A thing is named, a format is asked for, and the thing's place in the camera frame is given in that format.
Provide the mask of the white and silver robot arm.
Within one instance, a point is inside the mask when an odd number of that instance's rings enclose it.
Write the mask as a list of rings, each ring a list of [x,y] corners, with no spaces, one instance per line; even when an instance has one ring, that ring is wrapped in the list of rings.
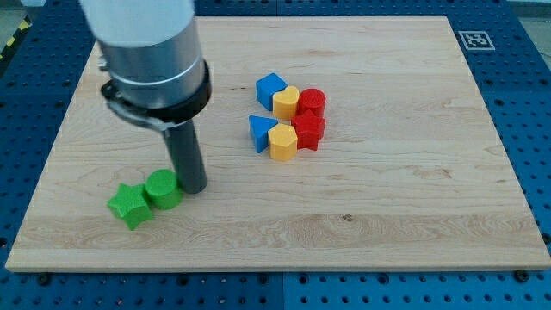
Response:
[[[122,120],[158,132],[193,126],[210,94],[192,0],[80,0]]]

